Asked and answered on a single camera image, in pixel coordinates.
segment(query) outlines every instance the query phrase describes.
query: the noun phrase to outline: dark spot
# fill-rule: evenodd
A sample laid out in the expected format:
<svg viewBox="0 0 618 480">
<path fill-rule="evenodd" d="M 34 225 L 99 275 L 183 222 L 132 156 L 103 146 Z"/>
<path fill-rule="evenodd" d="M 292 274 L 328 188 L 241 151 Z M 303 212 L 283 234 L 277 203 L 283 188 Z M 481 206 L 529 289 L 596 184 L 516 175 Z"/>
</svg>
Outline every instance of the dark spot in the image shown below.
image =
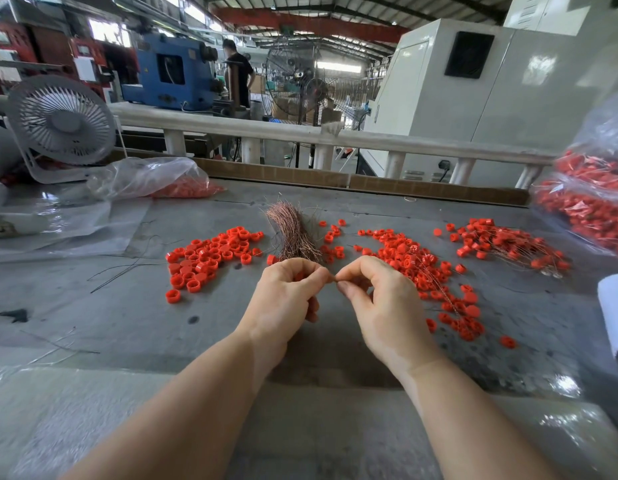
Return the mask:
<svg viewBox="0 0 618 480">
<path fill-rule="evenodd" d="M 28 322 L 28 313 L 24 308 L 18 308 L 17 310 L 11 310 L 9 312 L 0 312 L 0 317 L 11 317 L 13 321 L 11 323 L 26 323 Z"/>
</svg>

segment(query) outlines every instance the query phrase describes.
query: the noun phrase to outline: white desk fan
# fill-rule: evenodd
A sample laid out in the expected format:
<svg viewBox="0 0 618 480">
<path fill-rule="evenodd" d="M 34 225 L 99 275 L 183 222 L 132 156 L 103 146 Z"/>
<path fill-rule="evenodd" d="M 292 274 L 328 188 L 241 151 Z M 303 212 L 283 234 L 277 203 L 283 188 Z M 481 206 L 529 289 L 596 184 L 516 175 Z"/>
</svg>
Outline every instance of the white desk fan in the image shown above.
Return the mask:
<svg viewBox="0 0 618 480">
<path fill-rule="evenodd" d="M 41 168 L 31 149 L 68 165 L 105 158 L 115 144 L 115 121 L 102 99 L 84 84 L 57 75 L 37 75 L 9 92 L 8 126 L 31 176 L 42 184 L 86 180 L 91 169 Z"/>
</svg>

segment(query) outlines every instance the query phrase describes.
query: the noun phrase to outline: roll of paper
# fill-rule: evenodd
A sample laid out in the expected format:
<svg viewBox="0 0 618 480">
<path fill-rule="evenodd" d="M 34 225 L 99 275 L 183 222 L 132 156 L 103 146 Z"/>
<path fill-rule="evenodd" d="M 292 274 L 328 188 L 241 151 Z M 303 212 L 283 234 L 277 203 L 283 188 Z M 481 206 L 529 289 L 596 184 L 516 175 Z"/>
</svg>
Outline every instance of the roll of paper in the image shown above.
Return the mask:
<svg viewBox="0 0 618 480">
<path fill-rule="evenodd" d="M 618 274 L 612 274 L 598 283 L 598 300 L 605 318 L 607 335 L 614 357 L 618 355 Z"/>
</svg>

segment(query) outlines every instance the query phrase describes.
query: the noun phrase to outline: machine door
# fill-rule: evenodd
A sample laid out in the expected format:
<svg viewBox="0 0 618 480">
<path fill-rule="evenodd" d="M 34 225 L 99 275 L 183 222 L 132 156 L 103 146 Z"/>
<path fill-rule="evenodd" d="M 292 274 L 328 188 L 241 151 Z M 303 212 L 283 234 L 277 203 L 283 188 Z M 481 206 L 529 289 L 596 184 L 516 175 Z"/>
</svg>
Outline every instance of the machine door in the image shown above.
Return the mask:
<svg viewBox="0 0 618 480">
<path fill-rule="evenodd" d="M 422 87 L 420 70 L 427 53 L 428 41 L 401 48 L 395 54 L 391 71 L 378 98 L 374 132 L 408 135 Z"/>
</svg>

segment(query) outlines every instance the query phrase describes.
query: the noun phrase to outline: red steel beam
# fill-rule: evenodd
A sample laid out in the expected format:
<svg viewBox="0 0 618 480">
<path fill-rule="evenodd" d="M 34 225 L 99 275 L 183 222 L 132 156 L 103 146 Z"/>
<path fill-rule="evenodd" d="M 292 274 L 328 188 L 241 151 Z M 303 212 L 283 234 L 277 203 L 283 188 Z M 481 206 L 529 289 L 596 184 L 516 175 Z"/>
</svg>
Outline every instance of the red steel beam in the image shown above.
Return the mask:
<svg viewBox="0 0 618 480">
<path fill-rule="evenodd" d="M 340 35 L 343 37 L 357 38 L 369 42 L 398 43 L 403 33 L 409 31 L 405 27 L 385 27 L 371 25 L 370 23 L 344 22 L 334 18 L 322 18 L 318 16 L 290 15 L 273 11 L 269 8 L 215 8 L 213 14 L 224 23 L 233 23 L 240 27 L 256 25 L 258 27 L 271 27 L 278 30 L 281 25 L 290 25 L 295 30 L 313 32 L 316 35 L 330 36 Z"/>
</svg>

